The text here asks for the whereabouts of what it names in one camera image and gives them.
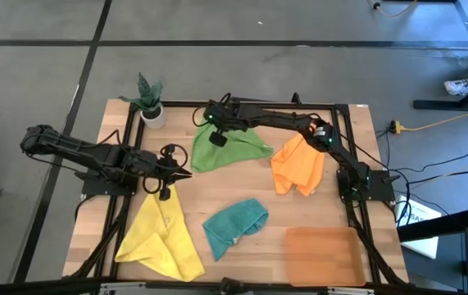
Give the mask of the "teal microfiber towel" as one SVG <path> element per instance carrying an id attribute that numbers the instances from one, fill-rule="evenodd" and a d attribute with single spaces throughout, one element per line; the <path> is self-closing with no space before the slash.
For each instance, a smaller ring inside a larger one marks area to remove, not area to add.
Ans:
<path id="1" fill-rule="evenodd" d="M 206 220 L 202 227 L 214 261 L 220 260 L 242 236 L 261 231 L 268 218 L 268 210 L 251 198 L 228 206 Z"/>

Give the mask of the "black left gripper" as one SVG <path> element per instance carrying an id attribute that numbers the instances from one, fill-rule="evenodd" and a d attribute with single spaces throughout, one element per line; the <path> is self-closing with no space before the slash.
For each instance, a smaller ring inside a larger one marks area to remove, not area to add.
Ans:
<path id="1" fill-rule="evenodd" d="M 160 156 L 146 150 L 133 151 L 133 175 L 159 179 L 166 184 L 190 179 L 193 174 L 179 166 L 174 151 L 173 147 L 163 147 Z"/>

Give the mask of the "green microfiber towel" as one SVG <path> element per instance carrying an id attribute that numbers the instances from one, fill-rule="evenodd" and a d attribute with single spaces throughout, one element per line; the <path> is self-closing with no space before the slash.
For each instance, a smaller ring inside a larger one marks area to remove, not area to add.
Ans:
<path id="1" fill-rule="evenodd" d="M 192 171 L 204 173 L 235 162 L 267 158 L 273 155 L 274 148 L 267 145 L 253 130 L 224 133 L 224 147 L 210 142 L 210 136 L 217 131 L 214 125 L 198 127 L 193 138 L 190 167 Z"/>

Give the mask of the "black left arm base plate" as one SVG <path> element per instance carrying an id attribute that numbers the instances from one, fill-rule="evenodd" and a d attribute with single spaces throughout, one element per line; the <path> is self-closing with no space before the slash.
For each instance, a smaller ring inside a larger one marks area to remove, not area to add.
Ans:
<path id="1" fill-rule="evenodd" d="M 85 195 L 133 195 L 136 193 L 138 178 L 126 176 L 117 183 L 106 179 L 95 170 L 75 172 L 75 176 L 84 181 L 82 194 Z"/>

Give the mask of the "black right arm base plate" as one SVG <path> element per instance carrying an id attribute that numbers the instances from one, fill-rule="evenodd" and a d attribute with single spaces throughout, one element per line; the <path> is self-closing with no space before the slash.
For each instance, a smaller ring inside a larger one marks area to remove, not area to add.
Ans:
<path id="1" fill-rule="evenodd" d="M 353 172 L 339 169 L 336 173 L 339 196 L 344 201 L 386 201 L 395 199 L 389 172 L 371 170 L 364 178 Z"/>

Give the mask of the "potted plant in white pot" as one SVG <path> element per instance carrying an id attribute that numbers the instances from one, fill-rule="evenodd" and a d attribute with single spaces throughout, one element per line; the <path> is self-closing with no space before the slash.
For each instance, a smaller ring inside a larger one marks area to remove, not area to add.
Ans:
<path id="1" fill-rule="evenodd" d="M 160 129 L 166 123 L 166 114 L 161 101 L 163 83 L 157 81 L 154 84 L 150 84 L 143 74 L 139 72 L 137 87 L 139 91 L 138 98 L 119 96 L 119 99 L 135 105 L 140 111 L 140 116 L 147 127 Z"/>

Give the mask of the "orange microfiber towel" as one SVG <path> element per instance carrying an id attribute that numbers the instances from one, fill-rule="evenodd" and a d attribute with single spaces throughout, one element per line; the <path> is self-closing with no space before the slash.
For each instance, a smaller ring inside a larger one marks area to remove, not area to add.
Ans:
<path id="1" fill-rule="evenodd" d="M 303 196 L 320 184 L 325 154 L 311 147 L 300 134 L 291 138 L 271 159 L 275 192 L 285 195 L 293 186 Z"/>

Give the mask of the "black aluminium table frame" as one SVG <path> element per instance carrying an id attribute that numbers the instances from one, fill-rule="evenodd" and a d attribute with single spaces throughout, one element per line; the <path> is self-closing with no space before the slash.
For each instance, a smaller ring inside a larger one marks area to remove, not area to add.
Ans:
<path id="1" fill-rule="evenodd" d="M 178 143 L 187 151 L 197 127 L 193 125 L 193 111 L 206 102 L 163 102 L 168 121 L 161 129 L 146 129 L 142 148 L 155 149 L 168 143 Z M 274 111 L 316 112 L 333 123 L 336 118 L 340 131 L 379 160 L 379 149 L 368 105 L 358 104 L 295 104 L 284 102 L 248 102 Z M 99 130 L 98 140 L 114 129 L 124 131 L 129 104 L 109 99 Z M 270 172 L 270 160 L 250 160 L 234 163 L 203 174 L 193 173 L 191 179 L 175 183 L 184 213 L 184 221 L 206 273 L 194 283 L 217 283 L 224 277 L 245 284 L 288 284 L 286 273 L 285 232 L 288 228 L 346 228 L 348 218 L 336 184 L 338 164 L 327 156 L 320 185 L 310 197 L 302 197 L 292 189 L 287 195 L 275 195 Z M 213 260 L 202 223 L 212 214 L 228 205 L 255 197 L 268 209 L 270 219 L 260 233 L 240 239 L 218 261 Z M 108 196 L 94 197 L 80 207 L 63 269 L 63 276 L 72 275 L 88 259 L 102 239 L 106 216 L 116 217 L 123 204 L 117 197 L 113 211 Z M 367 201 L 365 209 L 356 208 L 355 214 L 372 237 L 375 247 L 396 276 L 408 282 L 393 213 L 379 201 Z M 150 270 L 139 262 L 114 263 L 118 279 L 138 279 L 173 283 L 175 279 Z"/>

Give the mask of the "black desk foot bar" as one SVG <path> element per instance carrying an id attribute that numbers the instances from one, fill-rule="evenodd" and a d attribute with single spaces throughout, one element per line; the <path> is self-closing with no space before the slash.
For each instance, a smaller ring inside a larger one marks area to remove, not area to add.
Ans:
<path id="1" fill-rule="evenodd" d="M 468 228 L 468 210 L 398 228 L 401 242 L 456 234 Z"/>

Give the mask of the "person's white shoe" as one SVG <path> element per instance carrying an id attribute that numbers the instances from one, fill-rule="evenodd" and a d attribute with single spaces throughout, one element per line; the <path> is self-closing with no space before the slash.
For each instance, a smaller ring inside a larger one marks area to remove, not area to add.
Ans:
<path id="1" fill-rule="evenodd" d="M 465 96 L 468 94 L 468 79 L 448 80 L 443 83 L 446 91 L 454 96 Z"/>

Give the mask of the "orange plastic basket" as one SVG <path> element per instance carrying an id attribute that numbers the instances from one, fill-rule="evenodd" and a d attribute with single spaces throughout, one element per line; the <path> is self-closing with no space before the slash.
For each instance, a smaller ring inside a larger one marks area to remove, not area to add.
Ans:
<path id="1" fill-rule="evenodd" d="M 360 239 L 351 227 L 286 230 L 285 268 L 294 287 L 362 287 Z"/>

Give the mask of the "yellow microfiber towel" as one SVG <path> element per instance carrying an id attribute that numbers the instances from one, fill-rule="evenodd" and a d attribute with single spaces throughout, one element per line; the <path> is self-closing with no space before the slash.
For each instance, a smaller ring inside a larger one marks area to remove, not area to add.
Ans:
<path id="1" fill-rule="evenodd" d="M 126 232 L 114 261 L 138 262 L 160 275 L 190 282 L 206 273 L 187 229 L 175 186 L 170 198 L 145 197 Z"/>

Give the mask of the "white cardboard box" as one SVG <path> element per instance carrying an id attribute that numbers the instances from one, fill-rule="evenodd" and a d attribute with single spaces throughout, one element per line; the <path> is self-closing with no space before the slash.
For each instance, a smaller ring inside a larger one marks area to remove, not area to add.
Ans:
<path id="1" fill-rule="evenodd" d="M 397 227 L 432 220 L 442 216 L 442 213 L 425 205 L 407 200 L 406 196 L 400 194 L 396 197 L 395 217 Z M 438 251 L 438 236 L 409 242 L 403 242 L 402 246 L 414 252 L 435 259 Z"/>

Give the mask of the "black desk leg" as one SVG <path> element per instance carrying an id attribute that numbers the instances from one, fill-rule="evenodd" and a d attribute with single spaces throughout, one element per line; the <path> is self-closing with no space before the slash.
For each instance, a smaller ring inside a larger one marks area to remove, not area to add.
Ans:
<path id="1" fill-rule="evenodd" d="M 415 100 L 412 106 L 417 110 L 468 111 L 468 94 L 456 101 Z"/>

